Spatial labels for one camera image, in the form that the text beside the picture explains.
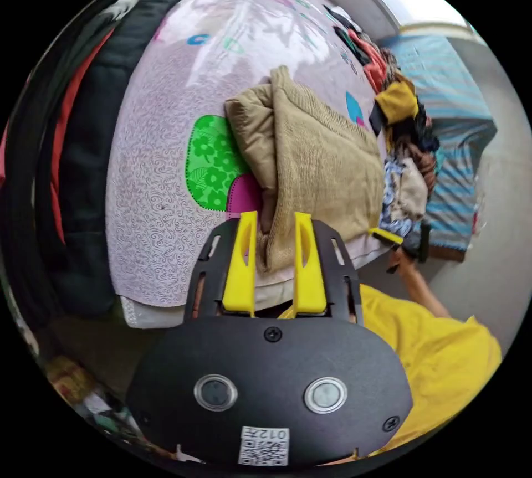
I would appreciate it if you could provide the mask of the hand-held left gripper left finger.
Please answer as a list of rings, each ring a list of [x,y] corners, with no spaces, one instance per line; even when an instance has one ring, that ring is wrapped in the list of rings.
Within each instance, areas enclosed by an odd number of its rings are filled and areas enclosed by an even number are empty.
[[[222,306],[226,312],[254,317],[258,213],[244,212],[238,219]]]

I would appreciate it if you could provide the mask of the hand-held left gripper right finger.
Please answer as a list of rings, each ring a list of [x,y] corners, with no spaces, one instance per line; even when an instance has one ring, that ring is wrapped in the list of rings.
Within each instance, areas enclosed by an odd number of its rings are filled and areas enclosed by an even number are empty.
[[[294,313],[321,315],[327,300],[311,215],[296,212],[294,216]]]

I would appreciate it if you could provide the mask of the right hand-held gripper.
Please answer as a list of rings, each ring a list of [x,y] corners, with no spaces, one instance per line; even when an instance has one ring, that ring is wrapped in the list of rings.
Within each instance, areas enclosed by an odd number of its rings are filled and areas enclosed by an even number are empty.
[[[408,233],[405,237],[401,237],[385,229],[375,227],[369,229],[368,234],[383,244],[391,246],[393,252],[401,249],[410,259],[419,259],[421,233]]]

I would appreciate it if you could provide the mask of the person's right hand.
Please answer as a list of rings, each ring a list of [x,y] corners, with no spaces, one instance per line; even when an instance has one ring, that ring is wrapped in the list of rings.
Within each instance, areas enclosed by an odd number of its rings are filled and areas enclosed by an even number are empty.
[[[403,249],[398,248],[391,252],[387,269],[388,273],[392,274],[397,272],[402,277],[408,277],[415,274],[416,271],[415,261]]]

